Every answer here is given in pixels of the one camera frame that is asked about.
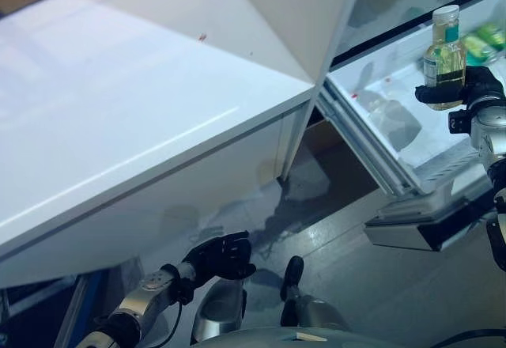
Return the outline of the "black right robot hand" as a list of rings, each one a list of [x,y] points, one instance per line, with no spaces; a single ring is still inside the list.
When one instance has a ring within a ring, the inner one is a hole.
[[[417,86],[416,99],[438,111],[487,100],[505,102],[504,87],[487,66],[468,66],[462,74],[461,78],[456,73],[444,74],[443,81],[434,86]]]

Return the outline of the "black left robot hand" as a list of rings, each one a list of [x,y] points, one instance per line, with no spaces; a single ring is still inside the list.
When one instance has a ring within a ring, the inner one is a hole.
[[[208,240],[193,248],[183,263],[193,267],[196,287],[203,286],[214,277],[226,280],[243,280],[256,272],[251,259],[249,232],[244,230]]]

